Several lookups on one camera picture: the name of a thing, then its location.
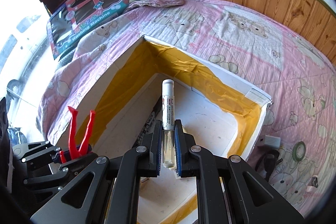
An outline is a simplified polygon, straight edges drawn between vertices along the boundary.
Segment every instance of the bedspread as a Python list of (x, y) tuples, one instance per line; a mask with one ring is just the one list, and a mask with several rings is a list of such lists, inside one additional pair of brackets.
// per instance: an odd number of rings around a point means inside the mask
[[(268, 17), (220, 0), (145, 0), (81, 39), (74, 60), (58, 70), (39, 105), (38, 122), (52, 144), (81, 99), (111, 64), (149, 35), (239, 75), (273, 98), (261, 134), (281, 137), (269, 183), (305, 215), (336, 170), (336, 75), (309, 42)], [(255, 148), (249, 163), (262, 153)], [(318, 176), (315, 193), (307, 191)]]

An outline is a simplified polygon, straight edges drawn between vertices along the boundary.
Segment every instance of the yellow tape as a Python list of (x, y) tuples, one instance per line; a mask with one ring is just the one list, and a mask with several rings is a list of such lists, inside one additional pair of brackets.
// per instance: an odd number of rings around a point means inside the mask
[[(228, 154), (241, 155), (259, 121), (259, 105), (224, 85), (209, 68), (189, 55), (177, 48), (152, 42), (142, 42), (135, 48), (101, 97), (95, 109), (96, 118), (90, 139), (92, 145), (98, 141), (113, 117), (155, 73), (164, 73), (182, 81), (200, 91), (223, 111), (232, 113), (238, 122), (238, 136)], [(88, 121), (89, 116), (76, 134), (77, 143), (83, 139)], [(196, 208), (195, 195), (162, 224), (178, 223)]]

